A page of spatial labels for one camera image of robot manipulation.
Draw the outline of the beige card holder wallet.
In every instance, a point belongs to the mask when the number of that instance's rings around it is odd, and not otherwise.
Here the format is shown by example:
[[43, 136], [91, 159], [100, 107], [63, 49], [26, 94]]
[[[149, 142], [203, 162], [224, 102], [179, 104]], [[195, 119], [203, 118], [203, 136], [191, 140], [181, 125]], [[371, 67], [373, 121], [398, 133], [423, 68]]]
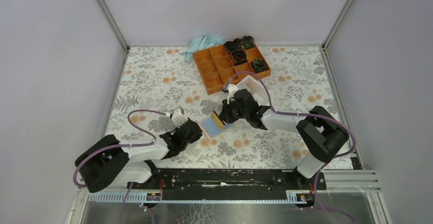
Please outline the beige card holder wallet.
[[218, 136], [222, 132], [230, 129], [232, 126], [234, 126], [233, 123], [225, 123], [224, 129], [220, 130], [214, 121], [209, 116], [208, 118], [204, 119], [202, 122], [199, 123], [199, 127], [201, 128], [203, 134], [207, 139], [213, 139], [214, 137]]

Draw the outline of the orange credit card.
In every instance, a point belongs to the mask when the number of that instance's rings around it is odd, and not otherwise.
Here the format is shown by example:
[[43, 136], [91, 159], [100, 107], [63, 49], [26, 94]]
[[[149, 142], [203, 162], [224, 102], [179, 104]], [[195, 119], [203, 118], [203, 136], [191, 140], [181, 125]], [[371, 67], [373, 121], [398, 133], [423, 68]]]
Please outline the orange credit card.
[[220, 117], [216, 111], [213, 111], [212, 114], [210, 115], [210, 117], [220, 130], [224, 129], [225, 123], [223, 120], [220, 119]]

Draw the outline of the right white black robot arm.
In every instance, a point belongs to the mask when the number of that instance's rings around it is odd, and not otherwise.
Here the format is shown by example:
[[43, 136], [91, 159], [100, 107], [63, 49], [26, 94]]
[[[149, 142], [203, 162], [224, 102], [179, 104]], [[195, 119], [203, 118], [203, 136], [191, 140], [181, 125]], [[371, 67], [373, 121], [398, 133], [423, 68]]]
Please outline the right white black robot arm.
[[308, 148], [293, 175], [293, 183], [299, 189], [313, 183], [313, 176], [337, 156], [350, 136], [344, 125], [321, 106], [306, 113], [277, 111], [270, 105], [259, 105], [247, 89], [223, 100], [221, 111], [214, 111], [210, 117], [219, 129], [243, 119], [256, 129], [298, 133]]

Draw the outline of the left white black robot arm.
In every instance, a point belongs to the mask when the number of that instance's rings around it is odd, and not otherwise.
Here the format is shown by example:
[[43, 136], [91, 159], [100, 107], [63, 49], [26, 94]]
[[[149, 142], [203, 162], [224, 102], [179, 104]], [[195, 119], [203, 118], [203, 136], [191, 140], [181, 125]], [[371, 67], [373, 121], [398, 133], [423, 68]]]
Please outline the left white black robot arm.
[[83, 184], [76, 185], [91, 193], [131, 182], [154, 188], [159, 176], [153, 162], [179, 155], [202, 135], [199, 125], [190, 119], [143, 146], [122, 144], [114, 135], [107, 135], [75, 160], [73, 179], [81, 176]]

